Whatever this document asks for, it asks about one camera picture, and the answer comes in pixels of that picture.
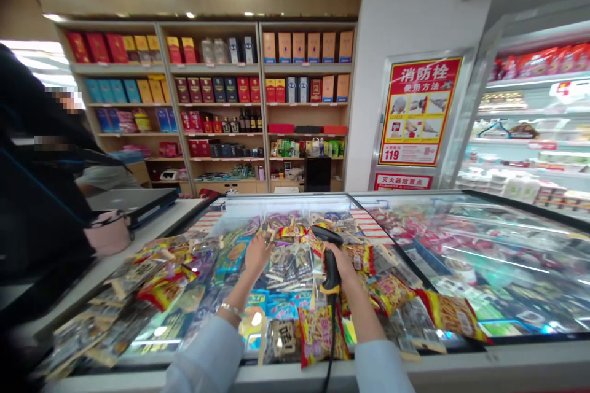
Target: barcode scanner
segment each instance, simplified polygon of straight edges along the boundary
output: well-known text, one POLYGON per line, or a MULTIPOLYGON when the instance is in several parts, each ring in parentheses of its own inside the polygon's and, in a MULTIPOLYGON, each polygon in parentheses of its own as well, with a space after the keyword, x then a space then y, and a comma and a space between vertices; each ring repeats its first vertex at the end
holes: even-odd
MULTIPOLYGON (((333 243, 339 249, 342 248, 344 242, 342 237, 336 232, 332 232, 327 228, 318 225, 312 225, 312 232, 316 238, 328 243, 333 243)), ((330 349, 330 361, 328 363, 328 374, 324 380, 322 392, 328 391, 328 383, 330 382, 330 373, 332 372, 332 363, 334 362, 334 346, 336 344, 336 298, 340 293, 340 273, 336 265, 336 257, 331 250, 324 249, 324 262, 326 263, 326 280, 321 283, 320 290, 328 296, 328 304, 332 309, 332 347, 330 349)))

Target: light blue sleeve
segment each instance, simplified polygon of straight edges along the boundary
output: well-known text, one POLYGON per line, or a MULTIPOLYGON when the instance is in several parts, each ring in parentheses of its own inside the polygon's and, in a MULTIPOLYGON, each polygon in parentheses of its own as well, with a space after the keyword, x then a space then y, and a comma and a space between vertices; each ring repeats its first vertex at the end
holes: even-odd
POLYGON ((244 341, 225 319, 209 318, 166 370, 162 393, 226 393, 234 383, 244 341))
POLYGON ((370 341, 355 347, 356 382, 360 393, 415 393, 402 366, 398 348, 389 341, 370 341))

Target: liquor bottle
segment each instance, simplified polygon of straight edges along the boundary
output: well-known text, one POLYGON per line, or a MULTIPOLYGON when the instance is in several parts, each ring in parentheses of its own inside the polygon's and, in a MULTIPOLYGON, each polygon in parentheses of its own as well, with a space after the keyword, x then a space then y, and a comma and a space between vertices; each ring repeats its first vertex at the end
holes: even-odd
POLYGON ((224 133, 228 133, 228 132, 232 131, 232 129, 229 125, 229 120, 227 119, 227 117, 224 117, 223 122, 222 122, 222 127, 223 127, 224 133))
POLYGON ((240 132, 246 132, 246 120, 244 118, 244 110, 243 109, 240 111, 239 124, 240 124, 240 132))
POLYGON ((236 117, 234 117, 234 119, 230 123, 230 126, 231 126, 232 132, 239 132, 240 131, 240 124, 238 123, 238 120, 236 117))
POLYGON ((248 115, 248 110, 246 109, 244 111, 244 113, 246 114, 246 116, 244 117, 244 124, 246 125, 246 130, 245 132, 254 132, 252 130, 252 128, 250 127, 250 116, 248 115))
POLYGON ((256 120, 256 129, 262 132, 262 110, 258 111, 258 119, 256 120))
POLYGON ((209 117, 205 117, 205 132, 206 133, 213 133, 213 123, 209 121, 209 117))
POLYGON ((250 114, 250 129, 252 130, 252 132, 258 132, 258 129, 256 129, 256 115, 255 115, 256 111, 252 111, 252 113, 250 114))
POLYGON ((216 115, 213 118, 214 118, 214 120, 213 120, 213 131, 215 133, 222 133, 223 132, 223 125, 219 121, 218 116, 216 115))

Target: refrigerated display case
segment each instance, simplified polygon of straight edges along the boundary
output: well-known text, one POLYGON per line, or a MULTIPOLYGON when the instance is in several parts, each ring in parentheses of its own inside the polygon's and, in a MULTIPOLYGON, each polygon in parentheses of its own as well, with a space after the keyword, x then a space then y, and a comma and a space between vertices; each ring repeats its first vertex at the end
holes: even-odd
MULTIPOLYGON (((376 249, 375 256, 383 260, 376 265, 385 265, 409 287, 466 297, 476 309, 480 326, 495 343, 517 344, 484 346, 438 330, 424 314, 423 306, 412 300, 399 310, 398 322, 385 317, 381 320, 388 339, 400 346, 402 356, 412 356, 404 358, 404 367, 417 389, 456 389, 484 383, 505 391, 534 391, 542 386, 563 386, 563 376, 572 387, 586 386, 581 367, 590 363, 587 342, 583 341, 590 335, 586 328, 590 297, 584 295, 584 286, 590 281, 586 276, 590 227, 575 229, 485 198, 491 196, 483 198, 457 190, 231 195, 199 207, 190 221, 167 234, 205 230, 209 236, 235 238, 249 235, 245 230, 256 228, 253 220, 259 220, 258 225, 266 221, 278 227, 290 222, 289 214, 308 220, 318 213, 325 219, 354 219, 360 228, 358 234, 368 239, 376 249), (402 325, 401 331, 391 325, 394 322, 402 325), (542 342, 543 337, 568 342, 530 344, 536 342, 531 339, 542 342), (402 338, 416 354, 409 355, 402 338), (513 384, 506 386, 509 379, 513 384)), ((315 255, 311 261, 313 283, 298 279, 301 291, 295 284, 288 292, 290 297, 309 293, 317 308, 322 305, 316 285, 323 279, 321 261, 315 255)), ((159 391, 165 381, 164 371, 175 354, 194 339, 239 272, 237 266, 199 275, 164 312, 143 318, 147 324, 141 324, 143 329, 114 367, 80 358, 68 367, 73 372, 58 383, 58 388, 71 392, 159 391)), ((263 278, 257 284, 260 286, 255 289, 270 289, 272 282, 263 278)), ((319 389, 326 374, 324 363, 303 370, 298 361, 257 365, 262 329, 253 313, 249 317, 252 327, 241 329, 246 351, 234 389, 319 389)), ((353 353, 351 326, 345 321, 345 336, 353 353)), ((355 391, 354 376, 353 361, 337 361, 331 386, 338 391, 355 391)))
POLYGON ((590 219, 589 4, 507 15, 484 35, 449 187, 590 219))

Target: fire hydrant sign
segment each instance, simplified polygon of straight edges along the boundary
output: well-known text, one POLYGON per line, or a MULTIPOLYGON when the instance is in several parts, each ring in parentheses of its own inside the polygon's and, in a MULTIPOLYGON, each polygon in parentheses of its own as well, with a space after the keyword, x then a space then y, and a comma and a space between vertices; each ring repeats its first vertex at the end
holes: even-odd
POLYGON ((428 190, 431 184, 432 177, 378 173, 373 190, 428 190))
POLYGON ((391 67, 380 165, 436 166, 463 57, 391 67))

